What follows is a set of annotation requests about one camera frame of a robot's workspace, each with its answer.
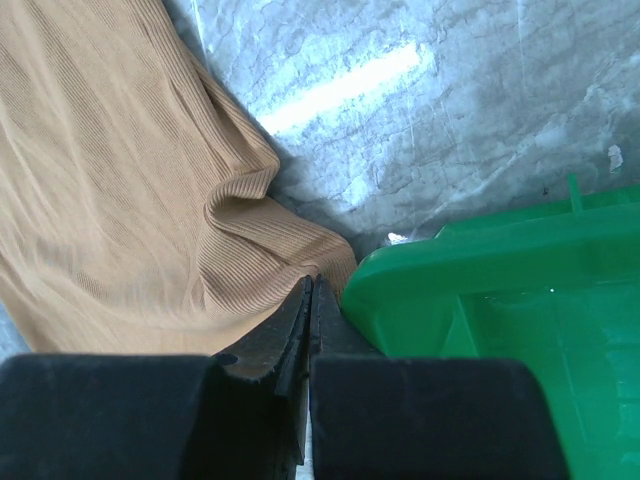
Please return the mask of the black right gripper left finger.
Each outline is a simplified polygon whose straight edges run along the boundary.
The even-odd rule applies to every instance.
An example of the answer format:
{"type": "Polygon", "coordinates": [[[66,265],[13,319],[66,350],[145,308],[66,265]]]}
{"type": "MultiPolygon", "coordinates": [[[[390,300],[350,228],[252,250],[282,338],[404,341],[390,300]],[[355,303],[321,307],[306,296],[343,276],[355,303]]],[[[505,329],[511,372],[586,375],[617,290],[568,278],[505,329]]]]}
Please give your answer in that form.
{"type": "Polygon", "coordinates": [[[311,282],[212,356],[22,354],[1,366],[5,479],[291,479],[311,282]]]}

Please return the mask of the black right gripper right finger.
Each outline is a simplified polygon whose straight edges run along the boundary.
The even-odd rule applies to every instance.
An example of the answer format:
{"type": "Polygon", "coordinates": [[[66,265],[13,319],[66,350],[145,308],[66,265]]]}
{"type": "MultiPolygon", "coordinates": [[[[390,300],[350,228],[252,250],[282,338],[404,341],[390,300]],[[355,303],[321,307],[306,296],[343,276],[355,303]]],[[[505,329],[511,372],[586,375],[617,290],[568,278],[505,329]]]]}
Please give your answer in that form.
{"type": "Polygon", "coordinates": [[[389,358],[317,277],[310,415],[318,479],[566,479],[542,388],[504,358],[389,358]]]}

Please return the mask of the tan tank top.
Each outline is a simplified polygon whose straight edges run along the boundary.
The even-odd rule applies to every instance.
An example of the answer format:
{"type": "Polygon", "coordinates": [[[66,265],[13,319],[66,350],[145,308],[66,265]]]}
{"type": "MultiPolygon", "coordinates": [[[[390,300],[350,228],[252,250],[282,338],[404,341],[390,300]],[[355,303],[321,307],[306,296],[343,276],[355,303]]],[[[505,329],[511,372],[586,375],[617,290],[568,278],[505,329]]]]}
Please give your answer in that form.
{"type": "Polygon", "coordinates": [[[159,1],[1,5],[1,300],[36,352],[213,354],[338,234],[272,200],[278,156],[159,1]]]}

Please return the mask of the green plastic bin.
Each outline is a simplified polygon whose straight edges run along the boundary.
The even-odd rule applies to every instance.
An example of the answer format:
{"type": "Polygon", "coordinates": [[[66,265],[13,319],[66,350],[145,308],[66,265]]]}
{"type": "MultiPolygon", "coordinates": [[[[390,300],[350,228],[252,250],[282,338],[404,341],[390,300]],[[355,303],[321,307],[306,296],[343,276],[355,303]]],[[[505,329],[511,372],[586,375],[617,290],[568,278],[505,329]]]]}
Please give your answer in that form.
{"type": "Polygon", "coordinates": [[[394,357],[510,357],[541,383],[576,479],[639,475],[639,189],[443,227],[368,255],[344,316],[394,357]]]}

